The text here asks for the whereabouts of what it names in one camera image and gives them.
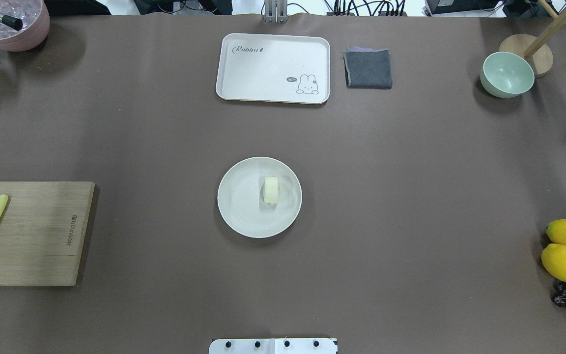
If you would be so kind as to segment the pale yellow bun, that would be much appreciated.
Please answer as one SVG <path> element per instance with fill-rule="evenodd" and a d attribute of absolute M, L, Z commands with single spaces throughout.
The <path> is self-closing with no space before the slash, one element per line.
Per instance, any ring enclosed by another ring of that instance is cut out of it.
<path fill-rule="evenodd" d="M 280 199 L 280 183 L 278 177 L 266 177 L 263 184 L 263 201 L 276 205 Z"/>

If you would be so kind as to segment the cream round plate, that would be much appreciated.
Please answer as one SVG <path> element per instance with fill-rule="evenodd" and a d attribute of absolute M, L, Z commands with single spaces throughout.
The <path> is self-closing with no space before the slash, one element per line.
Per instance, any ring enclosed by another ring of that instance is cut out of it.
<path fill-rule="evenodd" d="M 265 201 L 266 180 L 276 177 L 279 198 Z M 290 227 L 300 213 L 303 191 L 296 173 L 287 164 L 270 157 L 250 157 L 234 164 L 218 186 L 217 204 L 226 224 L 254 239 L 278 235 Z"/>

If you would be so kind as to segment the cream rabbit tray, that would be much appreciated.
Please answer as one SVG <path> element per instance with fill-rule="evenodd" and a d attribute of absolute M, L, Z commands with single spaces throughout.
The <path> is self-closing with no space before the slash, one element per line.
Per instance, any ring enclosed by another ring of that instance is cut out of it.
<path fill-rule="evenodd" d="M 230 33 L 215 91 L 221 99 L 319 105 L 330 97 L 330 44 L 321 37 Z"/>

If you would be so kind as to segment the grey folded cloth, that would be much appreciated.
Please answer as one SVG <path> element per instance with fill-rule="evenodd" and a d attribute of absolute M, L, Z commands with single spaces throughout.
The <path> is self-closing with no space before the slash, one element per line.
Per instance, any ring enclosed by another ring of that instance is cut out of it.
<path fill-rule="evenodd" d="M 388 49 L 350 47 L 343 52 L 349 88 L 391 89 L 393 77 Z"/>

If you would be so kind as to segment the green ceramic bowl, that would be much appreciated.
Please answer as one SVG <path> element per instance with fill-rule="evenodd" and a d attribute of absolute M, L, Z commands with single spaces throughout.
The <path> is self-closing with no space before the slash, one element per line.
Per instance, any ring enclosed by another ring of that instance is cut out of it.
<path fill-rule="evenodd" d="M 535 74 L 529 63 L 510 52 L 495 52 L 481 65 L 479 81 L 496 98 L 514 98 L 532 89 Z"/>

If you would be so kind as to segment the bamboo cutting board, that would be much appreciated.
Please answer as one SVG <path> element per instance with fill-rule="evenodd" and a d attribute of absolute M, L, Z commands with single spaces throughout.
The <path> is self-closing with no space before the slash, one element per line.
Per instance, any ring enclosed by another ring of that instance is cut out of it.
<path fill-rule="evenodd" d="M 0 286 L 74 286 L 96 185 L 0 181 Z"/>

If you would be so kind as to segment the wooden mug tree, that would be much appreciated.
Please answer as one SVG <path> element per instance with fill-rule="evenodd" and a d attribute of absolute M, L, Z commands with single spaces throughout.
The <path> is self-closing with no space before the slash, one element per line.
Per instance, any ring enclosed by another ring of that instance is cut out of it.
<path fill-rule="evenodd" d="M 557 14 L 545 0 L 538 2 L 550 15 L 552 22 L 544 31 L 535 37 L 530 34 L 512 34 L 502 41 L 499 51 L 509 52 L 525 59 L 533 69 L 535 78 L 542 78 L 553 65 L 552 50 L 548 47 L 548 40 L 566 25 L 566 8 Z"/>

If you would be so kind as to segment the pink bowl of ice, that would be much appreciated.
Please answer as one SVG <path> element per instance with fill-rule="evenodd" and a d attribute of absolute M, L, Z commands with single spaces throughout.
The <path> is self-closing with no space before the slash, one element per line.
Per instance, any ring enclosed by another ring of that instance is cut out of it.
<path fill-rule="evenodd" d="M 43 0 L 0 0 L 0 49 L 22 52 L 48 36 L 50 15 Z"/>

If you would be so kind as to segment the dark cherries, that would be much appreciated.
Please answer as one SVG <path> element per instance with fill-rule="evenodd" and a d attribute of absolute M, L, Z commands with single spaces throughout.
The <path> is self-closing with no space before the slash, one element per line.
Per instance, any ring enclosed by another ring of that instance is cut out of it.
<path fill-rule="evenodd" d="M 558 281 L 553 285 L 554 293 L 551 301 L 558 307 L 566 308 L 566 282 Z"/>

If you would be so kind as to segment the aluminium frame post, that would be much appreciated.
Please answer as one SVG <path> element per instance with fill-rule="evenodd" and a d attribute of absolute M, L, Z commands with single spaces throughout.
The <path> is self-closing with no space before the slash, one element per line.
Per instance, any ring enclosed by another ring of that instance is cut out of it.
<path fill-rule="evenodd" d="M 265 0 L 263 18 L 266 23 L 286 23 L 288 21 L 287 0 Z"/>

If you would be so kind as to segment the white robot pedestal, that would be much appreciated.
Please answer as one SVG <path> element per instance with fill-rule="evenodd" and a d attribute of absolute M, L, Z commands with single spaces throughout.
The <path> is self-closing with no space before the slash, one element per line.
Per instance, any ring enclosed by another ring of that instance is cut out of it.
<path fill-rule="evenodd" d="M 217 339 L 209 345 L 209 354 L 337 354 L 339 346 L 332 338 L 249 338 Z"/>

